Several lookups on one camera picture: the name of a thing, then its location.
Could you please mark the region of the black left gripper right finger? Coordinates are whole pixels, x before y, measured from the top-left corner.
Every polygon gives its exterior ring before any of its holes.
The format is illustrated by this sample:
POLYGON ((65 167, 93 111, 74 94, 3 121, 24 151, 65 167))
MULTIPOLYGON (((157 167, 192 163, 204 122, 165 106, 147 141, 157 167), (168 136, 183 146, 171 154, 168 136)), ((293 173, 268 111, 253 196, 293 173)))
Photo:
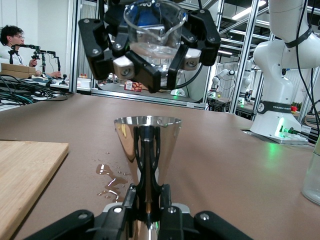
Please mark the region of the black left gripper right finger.
POLYGON ((183 204, 173 204, 171 189, 164 184, 160 194, 159 240, 253 240, 212 211, 191 216, 183 204))

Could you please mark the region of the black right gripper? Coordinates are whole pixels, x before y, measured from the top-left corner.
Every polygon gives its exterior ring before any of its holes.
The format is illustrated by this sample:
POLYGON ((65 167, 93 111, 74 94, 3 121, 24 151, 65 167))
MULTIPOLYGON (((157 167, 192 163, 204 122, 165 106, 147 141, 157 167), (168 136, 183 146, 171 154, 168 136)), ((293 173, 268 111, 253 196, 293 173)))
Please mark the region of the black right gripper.
POLYGON ((129 37, 199 37, 194 11, 184 0, 108 0, 103 20, 78 22, 84 51, 95 79, 110 73, 139 82, 150 93, 161 89, 161 73, 130 48, 129 37))

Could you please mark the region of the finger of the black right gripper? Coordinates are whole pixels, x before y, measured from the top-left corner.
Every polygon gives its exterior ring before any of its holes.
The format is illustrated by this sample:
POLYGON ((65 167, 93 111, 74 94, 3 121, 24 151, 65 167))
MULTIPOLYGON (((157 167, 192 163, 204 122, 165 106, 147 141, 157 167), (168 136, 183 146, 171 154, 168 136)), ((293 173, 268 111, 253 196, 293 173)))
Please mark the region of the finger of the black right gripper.
POLYGON ((211 13, 207 9, 190 10, 182 27, 180 45, 169 66, 166 88, 178 88, 179 70, 193 71, 198 66, 212 66, 217 58, 221 38, 211 13))

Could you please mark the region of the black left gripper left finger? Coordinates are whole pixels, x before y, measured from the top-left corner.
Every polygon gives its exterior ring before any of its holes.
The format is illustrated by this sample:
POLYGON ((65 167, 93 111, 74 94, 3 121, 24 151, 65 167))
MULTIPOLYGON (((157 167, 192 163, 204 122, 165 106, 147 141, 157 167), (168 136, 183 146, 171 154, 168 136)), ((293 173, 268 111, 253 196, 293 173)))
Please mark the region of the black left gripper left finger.
POLYGON ((108 204, 100 215, 76 210, 24 240, 128 240, 133 236, 129 222, 135 197, 136 186, 131 184, 123 202, 108 204))

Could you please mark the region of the clear glass measuring cup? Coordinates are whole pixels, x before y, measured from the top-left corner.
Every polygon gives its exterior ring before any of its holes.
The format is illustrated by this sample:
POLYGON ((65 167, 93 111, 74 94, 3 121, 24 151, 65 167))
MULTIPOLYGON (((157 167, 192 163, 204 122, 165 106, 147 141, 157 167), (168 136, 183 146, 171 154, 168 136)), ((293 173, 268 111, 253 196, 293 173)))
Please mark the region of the clear glass measuring cup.
POLYGON ((170 64, 181 45, 186 12, 170 0, 137 0, 124 9, 129 47, 161 74, 166 87, 170 64))

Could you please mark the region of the steel double cone jigger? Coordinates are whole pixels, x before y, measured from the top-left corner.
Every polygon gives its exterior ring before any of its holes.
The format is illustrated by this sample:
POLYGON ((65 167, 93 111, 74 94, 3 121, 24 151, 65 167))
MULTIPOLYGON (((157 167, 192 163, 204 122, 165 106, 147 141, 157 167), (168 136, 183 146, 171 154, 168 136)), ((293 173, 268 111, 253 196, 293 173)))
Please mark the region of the steel double cone jigger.
POLYGON ((182 120, 169 116, 128 116, 114 120, 136 192, 136 240, 158 240, 162 210, 171 205, 165 183, 182 120))

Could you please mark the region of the small white background robot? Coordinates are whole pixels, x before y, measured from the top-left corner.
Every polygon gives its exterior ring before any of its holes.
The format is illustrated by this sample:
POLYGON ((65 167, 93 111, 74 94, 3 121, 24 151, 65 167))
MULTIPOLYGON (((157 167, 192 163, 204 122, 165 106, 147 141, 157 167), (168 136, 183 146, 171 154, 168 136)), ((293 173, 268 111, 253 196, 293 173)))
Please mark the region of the small white background robot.
POLYGON ((214 98, 229 96, 232 92, 238 72, 235 70, 223 69, 212 79, 210 93, 214 98))
POLYGON ((247 92, 248 86, 251 84, 250 74, 252 69, 253 61, 247 60, 244 66, 244 73, 241 81, 240 93, 238 97, 239 102, 245 101, 245 96, 247 92))

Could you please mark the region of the red patterned small box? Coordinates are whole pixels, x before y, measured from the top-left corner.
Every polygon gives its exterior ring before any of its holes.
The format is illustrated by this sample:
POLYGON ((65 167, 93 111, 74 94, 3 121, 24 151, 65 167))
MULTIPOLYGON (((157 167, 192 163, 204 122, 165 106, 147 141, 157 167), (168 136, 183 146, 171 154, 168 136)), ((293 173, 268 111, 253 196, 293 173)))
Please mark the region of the red patterned small box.
POLYGON ((132 92, 141 92, 142 84, 134 81, 126 81, 124 84, 124 90, 132 92))

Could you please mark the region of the black teleoperation rig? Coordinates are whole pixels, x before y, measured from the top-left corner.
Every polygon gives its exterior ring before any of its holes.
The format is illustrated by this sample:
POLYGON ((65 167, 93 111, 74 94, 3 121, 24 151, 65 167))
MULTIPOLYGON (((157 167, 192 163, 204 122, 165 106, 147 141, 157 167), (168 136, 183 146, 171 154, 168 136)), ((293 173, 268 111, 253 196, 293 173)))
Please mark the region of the black teleoperation rig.
POLYGON ((33 49, 33 55, 31 56, 32 59, 36 59, 39 60, 40 56, 41 56, 41 60, 42 60, 42 73, 44 75, 46 75, 46 59, 45 59, 45 55, 52 55, 53 58, 57 59, 57 68, 58 71, 60 72, 61 70, 61 63, 60 63, 60 59, 58 56, 56 56, 56 52, 55 51, 47 51, 47 50, 41 50, 40 46, 37 45, 33 45, 33 44, 14 44, 10 47, 10 50, 8 51, 10 57, 9 57, 9 63, 13 64, 13 55, 17 55, 18 54, 18 50, 16 49, 17 47, 22 47, 22 48, 29 48, 29 49, 33 49))

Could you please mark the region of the brown table cover sheet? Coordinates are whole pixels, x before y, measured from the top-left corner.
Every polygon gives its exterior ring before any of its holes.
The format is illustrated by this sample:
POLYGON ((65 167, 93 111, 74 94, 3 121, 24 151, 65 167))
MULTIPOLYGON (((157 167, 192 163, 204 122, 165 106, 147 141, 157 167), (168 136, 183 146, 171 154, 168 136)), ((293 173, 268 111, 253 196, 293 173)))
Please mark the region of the brown table cover sheet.
POLYGON ((301 194, 312 147, 262 141, 233 114, 81 94, 0 112, 0 140, 69 144, 16 239, 76 210, 99 215, 113 201, 102 195, 110 178, 96 169, 127 177, 114 120, 129 116, 181 119, 165 179, 175 203, 212 211, 255 240, 320 240, 320 206, 301 194))

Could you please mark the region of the flat cardboard box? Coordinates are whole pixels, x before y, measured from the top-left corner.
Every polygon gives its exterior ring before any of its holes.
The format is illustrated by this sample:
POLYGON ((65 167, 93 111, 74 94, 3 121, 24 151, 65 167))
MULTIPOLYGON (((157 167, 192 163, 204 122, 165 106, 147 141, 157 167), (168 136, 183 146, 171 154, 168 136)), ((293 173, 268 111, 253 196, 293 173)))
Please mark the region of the flat cardboard box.
POLYGON ((16 78, 28 79, 36 75, 36 69, 23 65, 1 63, 0 75, 10 75, 16 78))

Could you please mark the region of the person with glasses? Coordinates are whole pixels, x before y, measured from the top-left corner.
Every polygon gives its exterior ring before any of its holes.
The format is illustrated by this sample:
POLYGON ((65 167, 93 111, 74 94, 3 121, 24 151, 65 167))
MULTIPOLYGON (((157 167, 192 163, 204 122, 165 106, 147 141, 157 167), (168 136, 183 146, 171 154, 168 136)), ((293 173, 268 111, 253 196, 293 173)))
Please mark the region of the person with glasses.
POLYGON ((0 28, 0 62, 12 63, 25 67, 36 67, 37 59, 31 58, 28 63, 19 54, 20 45, 25 44, 24 31, 15 25, 6 25, 0 28))

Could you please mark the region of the wooden cutting board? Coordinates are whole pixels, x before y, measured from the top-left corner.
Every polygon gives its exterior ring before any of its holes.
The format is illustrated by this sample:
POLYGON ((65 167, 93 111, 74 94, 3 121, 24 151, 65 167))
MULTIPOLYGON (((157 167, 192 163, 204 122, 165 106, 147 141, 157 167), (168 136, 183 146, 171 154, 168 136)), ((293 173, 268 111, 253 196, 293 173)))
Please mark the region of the wooden cutting board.
POLYGON ((68 151, 68 143, 0 140, 0 240, 11 238, 68 151))

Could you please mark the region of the aluminium frame post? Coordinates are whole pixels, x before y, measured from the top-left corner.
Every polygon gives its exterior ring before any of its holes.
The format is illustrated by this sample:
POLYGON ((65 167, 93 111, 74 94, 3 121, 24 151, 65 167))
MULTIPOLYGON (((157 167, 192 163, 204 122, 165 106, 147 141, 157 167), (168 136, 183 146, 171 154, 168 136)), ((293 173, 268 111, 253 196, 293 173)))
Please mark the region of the aluminium frame post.
POLYGON ((83 0, 69 0, 69 6, 72 7, 70 11, 70 74, 69 74, 69 91, 77 93, 78 82, 78 59, 79 59, 79 45, 80 45, 80 29, 78 22, 81 19, 83 10, 83 0))
POLYGON ((234 89, 233 89, 233 96, 229 105, 229 113, 231 114, 235 114, 237 110, 238 98, 241 92, 243 76, 245 74, 246 61, 249 56, 252 35, 254 32, 257 14, 259 11, 259 2, 260 0, 252 0, 251 2, 251 11, 247 21, 247 27, 246 27, 246 32, 244 36, 244 43, 242 46, 242 51, 241 51, 239 66, 237 71, 237 78, 236 78, 234 89))

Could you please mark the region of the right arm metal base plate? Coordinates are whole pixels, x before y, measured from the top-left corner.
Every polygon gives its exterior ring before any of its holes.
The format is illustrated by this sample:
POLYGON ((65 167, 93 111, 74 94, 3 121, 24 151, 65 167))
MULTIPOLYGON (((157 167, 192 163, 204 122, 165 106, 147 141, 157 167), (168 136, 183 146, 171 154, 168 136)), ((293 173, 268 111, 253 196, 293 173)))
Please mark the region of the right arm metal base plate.
POLYGON ((250 131, 249 129, 242 129, 247 135, 253 136, 261 141, 268 142, 268 143, 275 143, 281 145, 307 145, 309 142, 304 137, 285 137, 285 138, 276 138, 272 136, 264 136, 257 133, 250 131))

